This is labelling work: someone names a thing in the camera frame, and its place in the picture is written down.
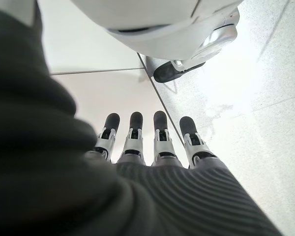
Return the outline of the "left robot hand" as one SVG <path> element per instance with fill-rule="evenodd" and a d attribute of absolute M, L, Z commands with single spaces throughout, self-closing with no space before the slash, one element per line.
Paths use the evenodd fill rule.
<path fill-rule="evenodd" d="M 0 0 L 0 236 L 278 236 L 213 156 L 110 164 L 50 77 L 34 0 Z"/>

